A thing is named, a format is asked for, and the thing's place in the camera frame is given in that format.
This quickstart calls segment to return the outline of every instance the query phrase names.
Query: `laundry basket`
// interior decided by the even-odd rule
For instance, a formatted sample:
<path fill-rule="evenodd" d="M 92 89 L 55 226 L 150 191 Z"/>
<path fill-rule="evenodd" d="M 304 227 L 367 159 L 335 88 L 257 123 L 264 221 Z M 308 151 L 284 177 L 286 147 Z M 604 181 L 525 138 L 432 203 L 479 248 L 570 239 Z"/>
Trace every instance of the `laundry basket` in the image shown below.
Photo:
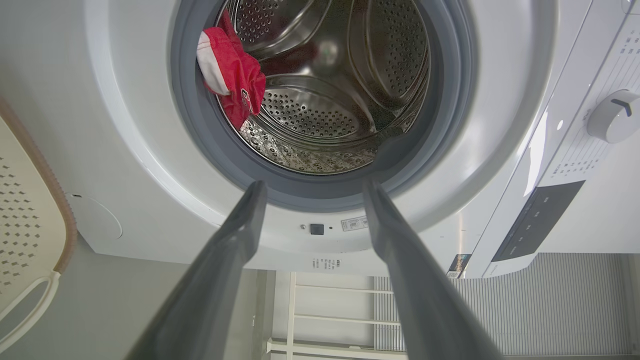
<path fill-rule="evenodd" d="M 44 314 L 73 253 L 76 222 L 40 151 L 0 99 L 0 320 L 36 286 L 36 307 L 0 340 L 0 352 Z"/>

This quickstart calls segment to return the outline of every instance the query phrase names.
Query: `washing machine door opening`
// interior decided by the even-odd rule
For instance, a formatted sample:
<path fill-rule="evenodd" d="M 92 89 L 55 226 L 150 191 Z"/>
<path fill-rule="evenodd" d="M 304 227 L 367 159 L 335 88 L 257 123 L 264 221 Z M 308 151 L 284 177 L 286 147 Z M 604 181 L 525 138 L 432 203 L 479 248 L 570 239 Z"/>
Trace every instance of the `washing machine door opening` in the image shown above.
<path fill-rule="evenodd" d="M 196 64 L 200 32 L 229 11 L 267 86 L 239 131 Z M 393 194 L 442 157 L 464 119 L 473 46 L 464 8 L 445 1 L 181 2 L 172 87 L 206 158 L 245 189 L 298 211 L 362 207 L 362 180 Z"/>

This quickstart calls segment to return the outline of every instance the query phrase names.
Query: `white stripe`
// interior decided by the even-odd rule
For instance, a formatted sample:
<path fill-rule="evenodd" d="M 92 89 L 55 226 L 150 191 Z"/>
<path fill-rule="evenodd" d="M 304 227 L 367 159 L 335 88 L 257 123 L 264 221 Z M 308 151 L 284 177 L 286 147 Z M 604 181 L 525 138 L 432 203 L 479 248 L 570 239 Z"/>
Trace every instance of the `white stripe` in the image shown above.
<path fill-rule="evenodd" d="M 204 76 L 204 81 L 209 88 L 218 95 L 231 94 L 227 88 L 227 84 L 225 84 L 222 71 L 220 71 L 218 59 L 216 59 L 216 55 L 213 53 L 213 49 L 211 49 L 211 41 L 204 31 L 200 33 L 196 57 L 198 58 L 198 65 Z"/>

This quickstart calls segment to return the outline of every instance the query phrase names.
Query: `control panel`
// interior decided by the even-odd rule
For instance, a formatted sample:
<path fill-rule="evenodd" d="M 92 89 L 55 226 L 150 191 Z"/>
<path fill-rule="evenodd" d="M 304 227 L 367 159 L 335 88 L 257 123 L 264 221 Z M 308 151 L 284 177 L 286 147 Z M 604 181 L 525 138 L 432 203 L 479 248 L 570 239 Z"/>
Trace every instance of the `control panel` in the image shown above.
<path fill-rule="evenodd" d="M 556 126 L 569 128 L 494 263 L 534 254 L 613 144 L 640 128 L 640 15 L 625 19 L 573 122 Z"/>
<path fill-rule="evenodd" d="M 626 120 L 627 117 L 634 118 L 635 111 L 640 115 L 640 106 L 633 109 L 638 103 L 632 101 L 638 98 L 639 92 L 640 16 L 629 15 L 539 186 L 588 179 L 612 146 L 593 130 L 589 134 L 589 130 L 594 125 L 605 124 L 600 128 L 612 131 L 618 126 L 615 116 Z M 623 131 L 630 136 L 635 129 Z"/>

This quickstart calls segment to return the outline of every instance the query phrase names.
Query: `white dial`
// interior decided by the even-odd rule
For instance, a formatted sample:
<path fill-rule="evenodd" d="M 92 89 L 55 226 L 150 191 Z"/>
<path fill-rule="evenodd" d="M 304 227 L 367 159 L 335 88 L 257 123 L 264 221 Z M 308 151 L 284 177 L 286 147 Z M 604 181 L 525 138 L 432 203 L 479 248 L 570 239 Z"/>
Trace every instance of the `white dial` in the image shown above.
<path fill-rule="evenodd" d="M 640 95 L 618 90 L 606 97 L 593 111 L 587 132 L 609 143 L 630 137 L 640 127 Z"/>

